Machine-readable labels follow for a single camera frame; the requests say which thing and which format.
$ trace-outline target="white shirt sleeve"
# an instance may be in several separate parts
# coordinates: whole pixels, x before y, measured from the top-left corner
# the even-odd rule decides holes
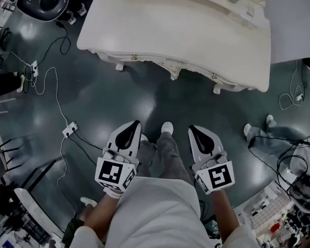
[[[76,230],[70,248],[104,248],[96,233],[89,227],[83,226]]]
[[[259,248],[256,238],[246,225],[241,225],[227,238],[223,248]]]

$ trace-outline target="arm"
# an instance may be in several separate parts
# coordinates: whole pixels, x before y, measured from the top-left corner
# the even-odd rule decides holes
[[[224,190],[213,192],[211,198],[217,218],[219,234],[224,243],[233,231],[240,226],[240,223]]]
[[[101,241],[109,230],[117,203],[118,199],[105,194],[85,221],[85,226],[94,230]]]

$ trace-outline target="jeans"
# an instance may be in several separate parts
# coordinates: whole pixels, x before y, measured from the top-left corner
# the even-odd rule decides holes
[[[177,144],[170,133],[163,132],[157,140],[157,153],[164,165],[164,171],[159,176],[160,178],[180,179],[192,185],[190,176],[179,156]],[[137,158],[141,165],[139,166],[137,176],[151,176],[148,166],[155,154],[156,147],[154,144],[147,141],[140,143]]]
[[[252,145],[253,148],[257,148],[271,156],[280,158],[281,156],[290,157],[293,155],[294,150],[298,146],[299,142],[306,139],[306,136],[297,131],[296,129],[280,126],[274,120],[270,120],[267,124],[266,133],[257,127],[251,127],[247,134],[247,142],[250,141],[255,136],[255,142]],[[287,140],[296,140],[296,141],[283,141],[280,139],[271,139],[271,138],[282,138]]]

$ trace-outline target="dark green floor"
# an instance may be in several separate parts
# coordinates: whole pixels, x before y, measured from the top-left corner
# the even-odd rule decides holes
[[[87,6],[91,0],[85,0]],[[169,73],[152,63],[133,63],[118,72],[112,64],[101,61],[96,55],[76,47],[83,18],[74,26],[66,24],[72,42],[66,56],[59,53],[59,44],[52,47],[46,60],[39,67],[38,91],[43,86],[45,72],[55,66],[59,78],[59,100],[69,121],[76,121],[82,135],[103,147],[111,131],[132,120],[140,120],[143,132],[155,141],[163,122],[174,124],[181,157],[186,167],[193,164],[189,149],[188,126],[200,125],[215,132],[222,140],[228,157],[233,162],[236,184],[227,190],[234,206],[247,200],[266,186],[274,174],[254,158],[247,149],[243,136],[246,123],[262,127],[268,113],[281,124],[293,126],[310,135],[310,71],[305,71],[308,81],[306,99],[302,106],[281,111],[278,97],[288,91],[289,80],[295,63],[274,65],[271,69],[270,88],[267,93],[222,91],[212,93],[214,84],[204,76],[182,71],[178,80],[171,81]],[[7,26],[13,32],[11,50],[23,60],[32,63],[40,60],[49,44],[64,30],[55,23],[42,23],[15,12]],[[6,71],[23,71],[23,64],[9,56]],[[301,73],[296,74],[301,83]],[[36,166],[58,159],[62,130],[65,121],[55,100],[56,80],[48,74],[43,96],[30,89],[27,95],[16,93],[18,100],[8,105],[9,113],[0,115],[0,132],[4,140],[17,137],[15,144],[22,144],[22,155],[15,161],[24,162],[23,168],[10,173],[21,183]],[[83,144],[95,161],[100,151]],[[86,196],[99,200],[102,188],[94,181],[95,167],[72,141],[66,140],[63,148],[68,172],[60,182],[67,198],[78,210],[79,198]],[[257,152],[257,155],[275,164],[275,159]],[[61,227],[66,227],[73,211],[56,187],[56,180],[64,172],[62,161],[57,162],[33,191],[33,196],[45,212]],[[209,199],[197,187],[199,197]]]

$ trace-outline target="wrist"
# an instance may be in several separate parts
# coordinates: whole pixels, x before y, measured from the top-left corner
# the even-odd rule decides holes
[[[114,199],[120,199],[122,196],[123,192],[117,191],[117,190],[112,190],[110,188],[104,188],[103,191],[111,198]]]

